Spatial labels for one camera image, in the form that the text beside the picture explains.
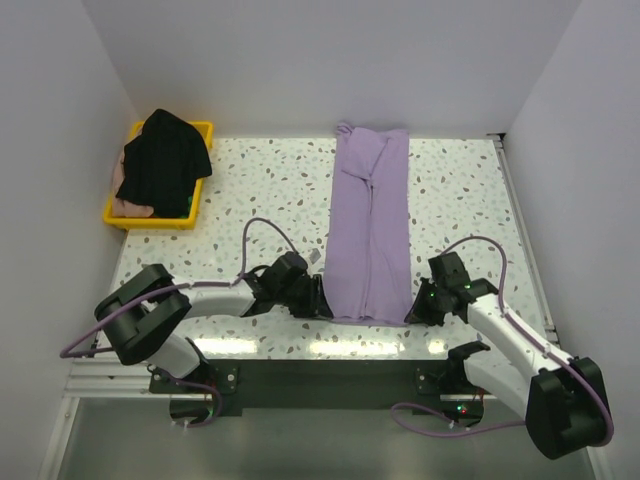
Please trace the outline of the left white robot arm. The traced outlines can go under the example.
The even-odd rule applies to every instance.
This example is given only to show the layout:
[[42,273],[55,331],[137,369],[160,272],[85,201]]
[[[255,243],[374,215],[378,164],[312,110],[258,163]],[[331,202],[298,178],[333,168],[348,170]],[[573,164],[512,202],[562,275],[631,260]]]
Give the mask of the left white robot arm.
[[281,306],[295,318],[330,320],[322,277],[310,274],[307,261],[288,251],[231,282],[180,282],[161,264],[145,267],[98,304],[94,316],[112,350],[125,366],[145,363],[154,394],[235,389],[235,371],[222,371],[196,343],[180,337],[180,322],[198,317],[251,317]]

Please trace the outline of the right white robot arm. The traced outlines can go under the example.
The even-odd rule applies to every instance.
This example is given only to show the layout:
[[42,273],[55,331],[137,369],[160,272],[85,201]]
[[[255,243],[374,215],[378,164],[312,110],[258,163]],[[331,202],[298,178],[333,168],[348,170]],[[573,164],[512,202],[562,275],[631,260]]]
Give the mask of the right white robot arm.
[[480,339],[450,350],[441,373],[417,376],[440,393],[480,388],[524,421],[549,459],[608,443],[613,420],[599,366],[550,343],[507,306],[502,287],[472,279],[457,253],[433,257],[406,320],[441,326],[453,315]]

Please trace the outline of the purple t shirt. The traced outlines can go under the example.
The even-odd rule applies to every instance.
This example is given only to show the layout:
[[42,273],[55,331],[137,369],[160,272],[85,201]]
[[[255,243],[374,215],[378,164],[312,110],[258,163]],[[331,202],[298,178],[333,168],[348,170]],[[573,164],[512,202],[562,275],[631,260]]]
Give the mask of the purple t shirt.
[[341,124],[324,293],[341,323],[400,326],[412,306],[409,135]]

